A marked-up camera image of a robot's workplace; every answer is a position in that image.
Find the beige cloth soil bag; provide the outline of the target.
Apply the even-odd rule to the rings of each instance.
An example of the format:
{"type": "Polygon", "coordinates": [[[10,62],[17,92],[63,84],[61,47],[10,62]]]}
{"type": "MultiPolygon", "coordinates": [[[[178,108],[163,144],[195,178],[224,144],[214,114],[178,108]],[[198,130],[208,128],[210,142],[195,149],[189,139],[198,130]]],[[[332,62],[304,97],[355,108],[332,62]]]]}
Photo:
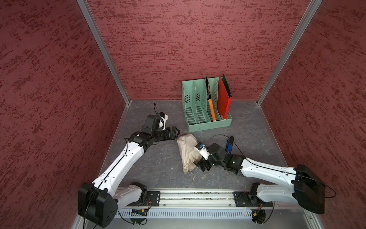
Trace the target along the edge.
{"type": "Polygon", "coordinates": [[[177,144],[182,159],[183,173],[188,174],[196,168],[194,162],[202,158],[201,154],[195,148],[198,141],[192,134],[187,134],[179,137],[177,144]]]}

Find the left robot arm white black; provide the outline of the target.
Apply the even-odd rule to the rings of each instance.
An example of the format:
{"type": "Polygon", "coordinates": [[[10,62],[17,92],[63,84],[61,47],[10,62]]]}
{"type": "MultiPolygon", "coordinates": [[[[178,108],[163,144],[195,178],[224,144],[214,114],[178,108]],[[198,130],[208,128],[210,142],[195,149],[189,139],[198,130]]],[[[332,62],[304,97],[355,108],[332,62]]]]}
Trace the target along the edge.
{"type": "Polygon", "coordinates": [[[122,180],[134,163],[150,146],[161,141],[176,140],[180,130],[166,127],[168,115],[150,114],[141,131],[127,138],[126,146],[112,164],[92,183],[83,183],[78,191],[78,215],[96,226],[107,227],[118,211],[130,204],[150,208],[153,204],[147,187],[134,182],[118,191],[122,180]]]}

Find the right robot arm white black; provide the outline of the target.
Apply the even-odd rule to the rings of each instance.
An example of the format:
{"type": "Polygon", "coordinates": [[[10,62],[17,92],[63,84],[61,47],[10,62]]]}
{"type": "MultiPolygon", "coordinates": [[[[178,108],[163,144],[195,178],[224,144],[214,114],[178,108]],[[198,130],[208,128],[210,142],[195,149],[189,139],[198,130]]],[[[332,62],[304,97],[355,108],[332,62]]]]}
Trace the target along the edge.
{"type": "Polygon", "coordinates": [[[209,147],[198,143],[194,149],[201,155],[195,165],[203,172],[221,167],[235,175],[264,181],[263,184],[253,183],[248,192],[236,197],[240,203],[260,207],[267,203],[288,202],[315,214],[325,213],[326,185],[307,166],[293,168],[261,163],[243,155],[229,154],[216,143],[209,147]]]}

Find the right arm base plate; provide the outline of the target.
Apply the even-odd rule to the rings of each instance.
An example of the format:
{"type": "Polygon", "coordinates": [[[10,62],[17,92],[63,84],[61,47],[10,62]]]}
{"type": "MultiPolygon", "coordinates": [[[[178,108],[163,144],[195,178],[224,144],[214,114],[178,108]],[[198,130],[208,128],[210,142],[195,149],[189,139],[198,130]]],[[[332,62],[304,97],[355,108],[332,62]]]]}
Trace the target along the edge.
{"type": "Polygon", "coordinates": [[[249,192],[233,192],[235,205],[237,207],[272,207],[273,202],[264,202],[257,196],[249,195],[249,192]]]}

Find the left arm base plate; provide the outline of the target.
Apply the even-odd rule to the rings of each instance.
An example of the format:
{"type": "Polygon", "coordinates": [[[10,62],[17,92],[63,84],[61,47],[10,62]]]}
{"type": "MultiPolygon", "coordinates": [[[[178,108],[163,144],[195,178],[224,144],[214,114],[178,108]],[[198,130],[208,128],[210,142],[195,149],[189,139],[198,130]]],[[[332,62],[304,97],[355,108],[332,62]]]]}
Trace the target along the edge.
{"type": "Polygon", "coordinates": [[[138,201],[129,204],[131,207],[158,207],[160,204],[160,191],[143,191],[138,201]]]}

